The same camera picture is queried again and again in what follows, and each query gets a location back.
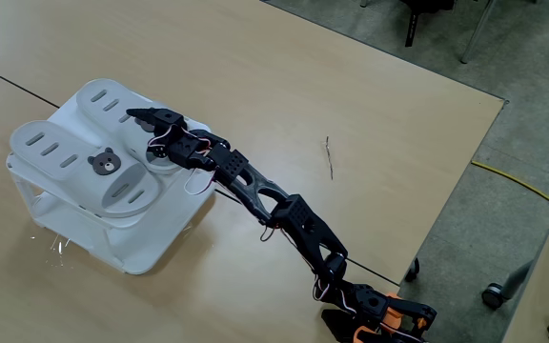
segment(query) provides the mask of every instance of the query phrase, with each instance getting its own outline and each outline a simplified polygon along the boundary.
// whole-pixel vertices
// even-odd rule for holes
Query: slot
[[[117,191],[115,191],[112,194],[112,197],[116,197],[116,196],[120,195],[128,187],[129,187],[129,184],[124,184],[122,187],[120,187]]]
[[[28,146],[32,146],[33,144],[35,144],[38,140],[40,140],[42,138],[44,138],[44,133],[39,132],[32,139],[28,140],[25,144],[27,144]]]
[[[92,102],[96,102],[98,99],[102,98],[103,96],[105,96],[105,94],[107,94],[107,91],[105,90],[102,90],[100,91],[99,93],[97,93],[95,96],[92,97],[91,101]]]
[[[67,167],[68,165],[70,165],[71,163],[73,163],[73,161],[75,161],[76,159],[77,159],[77,155],[76,155],[76,154],[71,155],[68,159],[66,159],[65,161],[63,161],[63,163],[61,163],[61,168]]]
[[[141,190],[137,192],[135,195],[133,195],[132,198],[129,199],[129,204],[132,204],[134,200],[138,199],[139,196],[141,196],[141,194],[143,194],[144,192],[145,192],[144,190]]]
[[[47,154],[53,152],[58,148],[58,143],[54,143],[51,146],[47,147],[44,151],[42,151],[42,156],[46,156]]]
[[[120,102],[120,100],[114,99],[113,101],[111,101],[111,103],[108,106],[103,108],[103,111],[109,111],[109,110],[113,109],[113,107],[115,105],[117,105],[119,102]]]

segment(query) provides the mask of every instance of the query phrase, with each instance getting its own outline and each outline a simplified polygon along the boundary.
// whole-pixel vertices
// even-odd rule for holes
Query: white plastic step stool
[[[7,159],[35,223],[122,272],[148,271],[214,191],[211,174],[147,152],[131,108],[166,108],[119,83],[86,84],[46,121],[16,129]],[[209,128],[186,117],[188,129]],[[43,190],[36,194],[33,187]]]

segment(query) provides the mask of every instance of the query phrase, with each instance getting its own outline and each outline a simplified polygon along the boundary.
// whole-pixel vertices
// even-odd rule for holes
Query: caster wheel
[[[501,295],[501,285],[492,283],[482,292],[482,302],[493,310],[503,305],[505,299]]]
[[[404,277],[404,280],[406,280],[406,282],[413,282],[415,279],[417,279],[419,271],[420,265],[418,264],[418,258],[415,258],[415,262],[413,262],[410,266],[410,269],[406,273],[406,277]]]

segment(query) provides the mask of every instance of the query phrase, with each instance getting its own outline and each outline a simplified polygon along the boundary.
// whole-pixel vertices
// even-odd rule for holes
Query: gray floor
[[[475,159],[549,194],[549,0],[500,0],[474,59],[463,53],[485,0],[419,17],[404,48],[409,10],[397,0],[272,0],[271,4],[510,103]],[[418,253],[421,274],[401,295],[432,305],[432,342],[500,341],[515,303],[486,309],[480,292],[537,253],[549,230],[549,202],[522,186],[468,166]]]

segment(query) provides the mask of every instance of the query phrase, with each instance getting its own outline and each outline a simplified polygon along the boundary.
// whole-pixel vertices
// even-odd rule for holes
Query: robotic arm
[[[328,225],[299,194],[289,195],[257,171],[223,138],[203,130],[187,130],[183,115],[168,109],[129,109],[127,114],[154,126],[148,151],[168,157],[185,169],[214,172],[213,180],[232,192],[261,225],[287,233],[315,274],[314,298],[338,306],[322,318],[340,342],[423,342],[422,334],[436,318],[427,305],[387,296],[369,285],[343,280],[347,251]],[[268,212],[259,194],[276,206]],[[330,251],[324,259],[319,247]],[[413,318],[409,331],[386,323],[391,313]]]

